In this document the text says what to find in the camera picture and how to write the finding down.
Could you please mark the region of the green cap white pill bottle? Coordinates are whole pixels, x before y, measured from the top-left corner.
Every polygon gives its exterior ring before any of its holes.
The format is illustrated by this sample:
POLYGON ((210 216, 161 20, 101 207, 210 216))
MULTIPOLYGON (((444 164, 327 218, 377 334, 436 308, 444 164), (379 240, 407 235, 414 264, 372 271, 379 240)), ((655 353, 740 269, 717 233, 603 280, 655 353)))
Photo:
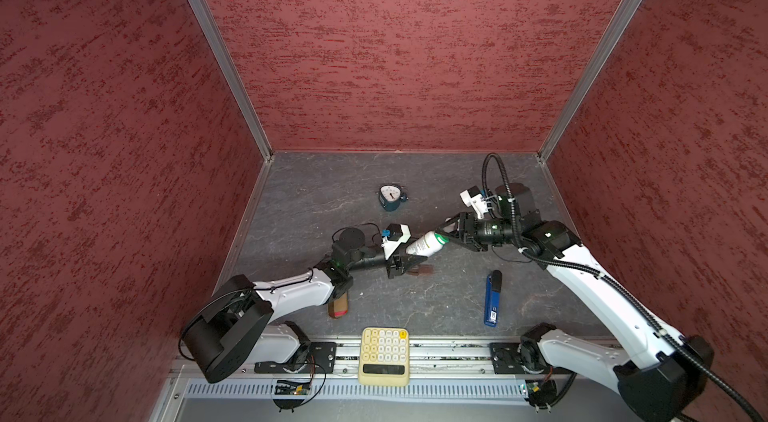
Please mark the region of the green cap white pill bottle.
POLYGON ((414 256, 431 257, 439 252, 448 242, 449 239, 446 236, 436 231, 430 231, 411 243, 406 248, 406 253, 414 256))

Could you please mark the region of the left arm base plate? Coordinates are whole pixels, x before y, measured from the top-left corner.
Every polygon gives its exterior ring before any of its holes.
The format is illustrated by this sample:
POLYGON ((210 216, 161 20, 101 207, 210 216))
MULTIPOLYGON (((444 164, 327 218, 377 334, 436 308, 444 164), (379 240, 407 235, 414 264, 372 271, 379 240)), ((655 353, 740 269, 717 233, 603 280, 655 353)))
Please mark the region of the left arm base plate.
POLYGON ((257 374, 331 374, 334 371, 338 344, 335 342, 310 342, 299 350, 286 363, 258 362, 254 364, 257 374))

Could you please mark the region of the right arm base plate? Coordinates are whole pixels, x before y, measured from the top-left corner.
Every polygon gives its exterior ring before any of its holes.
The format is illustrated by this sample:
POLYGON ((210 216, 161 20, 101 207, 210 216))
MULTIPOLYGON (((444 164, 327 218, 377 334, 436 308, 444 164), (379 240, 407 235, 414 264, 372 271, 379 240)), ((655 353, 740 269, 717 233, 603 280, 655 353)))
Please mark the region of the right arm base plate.
POLYGON ((535 342, 492 342, 490 360, 496 375, 520 375, 544 378, 570 375, 569 370, 549 364, 535 342))

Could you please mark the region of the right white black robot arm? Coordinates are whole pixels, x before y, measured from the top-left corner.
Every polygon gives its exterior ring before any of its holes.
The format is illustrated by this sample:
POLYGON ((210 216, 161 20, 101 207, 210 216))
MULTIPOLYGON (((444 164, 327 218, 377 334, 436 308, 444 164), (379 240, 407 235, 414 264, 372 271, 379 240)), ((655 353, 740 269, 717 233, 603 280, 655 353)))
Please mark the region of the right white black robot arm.
POLYGON ((619 346, 609 349, 540 323, 520 339, 517 359, 541 374, 561 368, 618 393, 644 421, 684 418, 685 408, 703 391, 714 352, 699 336, 686 338, 658 319, 612 278, 565 224, 522 221, 514 235, 508 219, 477 219, 462 212, 437 233, 473 251, 511 244, 527 259, 568 287, 611 332, 619 346))

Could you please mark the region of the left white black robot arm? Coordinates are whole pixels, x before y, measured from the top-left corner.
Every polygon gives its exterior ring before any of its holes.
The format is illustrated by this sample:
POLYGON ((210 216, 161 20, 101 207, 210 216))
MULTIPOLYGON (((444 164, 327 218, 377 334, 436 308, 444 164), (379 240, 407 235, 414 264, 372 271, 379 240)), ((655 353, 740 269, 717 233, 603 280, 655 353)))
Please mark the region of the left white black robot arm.
POLYGON ((210 383, 245 364, 276 363, 300 371, 310 365, 311 340, 295 323, 278 319, 339 300, 352 287, 355 271, 384 267, 393 278, 426 260, 403 249, 386 259, 383 249, 364 247, 328 254, 305 272, 276 281, 235 275, 181 329, 179 354, 195 362, 210 383))

